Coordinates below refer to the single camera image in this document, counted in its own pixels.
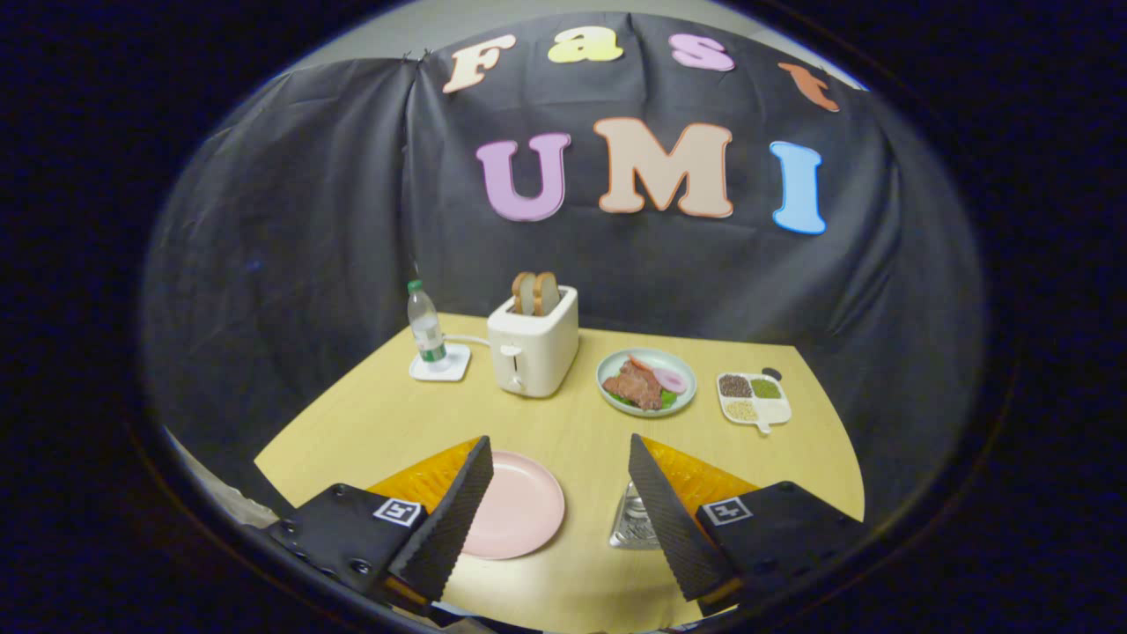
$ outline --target blue letter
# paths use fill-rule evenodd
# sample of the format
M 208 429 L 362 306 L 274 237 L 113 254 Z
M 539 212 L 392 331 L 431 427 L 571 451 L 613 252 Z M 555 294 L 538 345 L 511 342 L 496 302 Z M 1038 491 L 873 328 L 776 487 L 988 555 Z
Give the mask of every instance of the blue letter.
M 787 141 L 771 143 L 771 153 L 782 163 L 782 206 L 774 212 L 775 224 L 796 233 L 824 232 L 826 221 L 818 215 L 818 179 L 815 176 L 822 164 L 822 154 Z

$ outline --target lettuce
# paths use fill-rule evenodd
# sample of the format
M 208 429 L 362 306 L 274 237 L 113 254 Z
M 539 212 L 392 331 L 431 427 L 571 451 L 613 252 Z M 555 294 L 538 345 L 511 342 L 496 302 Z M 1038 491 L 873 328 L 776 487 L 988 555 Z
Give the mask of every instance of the lettuce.
M 638 407 L 638 404 L 635 403 L 633 401 L 627 401 L 625 399 L 622 399 L 616 394 L 611 394 L 610 392 L 607 392 L 606 394 L 610 394 L 611 399 L 618 401 L 619 403 L 624 403 L 631 408 Z M 662 390 L 662 410 L 668 410 L 669 408 L 673 408 L 673 404 L 676 403 L 676 401 L 677 401 L 676 394 L 673 394 L 667 390 Z

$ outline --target power cord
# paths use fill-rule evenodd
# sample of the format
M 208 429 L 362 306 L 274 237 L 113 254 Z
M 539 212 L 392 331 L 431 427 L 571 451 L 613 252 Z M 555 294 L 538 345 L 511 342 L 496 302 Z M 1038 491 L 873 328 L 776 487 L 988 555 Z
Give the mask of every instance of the power cord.
M 483 339 L 481 339 L 481 338 L 471 338 L 469 336 L 446 336 L 446 334 L 444 334 L 444 336 L 442 336 L 442 339 L 444 341 L 464 341 L 464 342 L 469 342 L 469 343 L 480 343 L 481 346 L 483 346 L 486 348 L 491 348 L 490 345 L 489 345 L 489 342 L 486 341 L 486 340 L 483 340 Z

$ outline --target toast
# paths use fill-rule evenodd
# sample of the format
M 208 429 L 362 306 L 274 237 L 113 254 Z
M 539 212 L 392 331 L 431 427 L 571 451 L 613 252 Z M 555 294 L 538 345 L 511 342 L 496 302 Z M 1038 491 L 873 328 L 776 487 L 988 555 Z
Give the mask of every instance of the toast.
M 517 273 L 513 279 L 513 312 L 517 314 L 532 314 L 534 309 L 533 286 L 536 282 L 535 273 Z
M 532 284 L 532 313 L 536 316 L 551 314 L 560 302 L 560 288 L 556 284 L 554 273 L 536 275 Z

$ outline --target white divided tray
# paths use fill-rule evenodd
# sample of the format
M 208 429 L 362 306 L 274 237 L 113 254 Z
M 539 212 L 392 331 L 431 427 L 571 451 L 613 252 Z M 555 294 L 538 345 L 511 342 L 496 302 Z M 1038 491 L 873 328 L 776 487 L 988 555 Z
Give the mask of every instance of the white divided tray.
M 763 379 L 774 384 L 779 389 L 779 399 L 760 399 L 752 391 L 749 399 L 725 396 L 720 392 L 720 379 L 727 376 L 742 377 L 747 382 L 747 387 L 752 387 L 752 382 Z M 720 398 L 720 411 L 725 418 L 737 426 L 755 426 L 763 434 L 771 434 L 771 426 L 781 426 L 790 420 L 790 401 L 787 401 L 787 393 L 773 377 L 766 375 L 746 375 L 743 373 L 722 373 L 716 378 L 716 393 Z M 728 413 L 728 408 L 735 403 L 747 403 L 755 411 L 755 420 L 739 419 Z

